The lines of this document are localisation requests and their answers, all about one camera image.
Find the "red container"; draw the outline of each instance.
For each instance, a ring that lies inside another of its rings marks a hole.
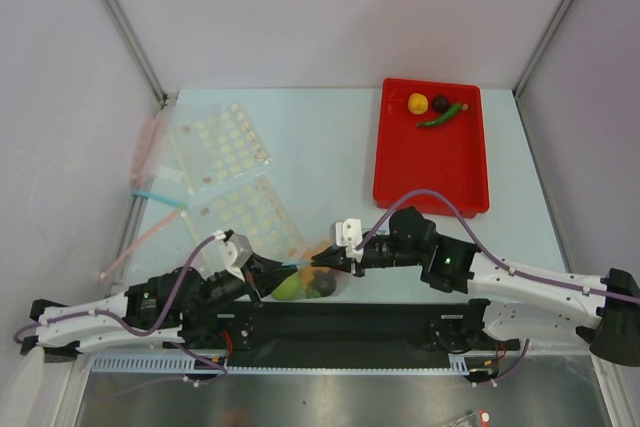
[[[409,112],[407,104],[413,93],[423,94],[429,100],[425,114]],[[452,104],[467,104],[469,109],[442,125],[416,127],[416,123],[440,115],[431,105],[437,95],[445,95]],[[386,79],[382,84],[373,198],[378,207],[389,208],[415,189],[440,192],[468,218],[489,209],[487,156],[478,87],[402,79]],[[453,215],[434,197],[414,197],[403,207],[409,205],[423,213]]]

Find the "table surface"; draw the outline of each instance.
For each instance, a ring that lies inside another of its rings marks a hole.
[[[491,206],[470,224],[495,253],[564,271],[513,96],[508,90],[481,93]],[[380,89],[183,90],[172,124],[184,125],[210,117],[215,104],[240,103],[272,161],[235,182],[259,172],[266,174],[302,237],[328,238],[329,226],[336,220],[360,218],[363,227],[367,227],[383,214],[372,197],[380,94]],[[162,162],[170,164],[171,159]],[[156,178],[152,191],[184,197],[186,188],[179,184]],[[229,185],[197,193],[190,205],[205,202]],[[171,210],[148,202],[140,233]],[[467,239],[455,219],[429,218],[436,222],[438,232]],[[174,267],[180,265],[193,248],[194,239],[184,229],[170,242],[158,236],[155,243],[152,238],[147,244],[132,256],[127,285],[164,273],[170,268],[167,260]],[[149,257],[150,249],[155,257]],[[164,262],[153,261],[160,258]],[[419,276],[418,267],[367,272],[362,279],[349,279],[338,295],[315,301],[466,302],[465,295],[435,291],[420,282]]]

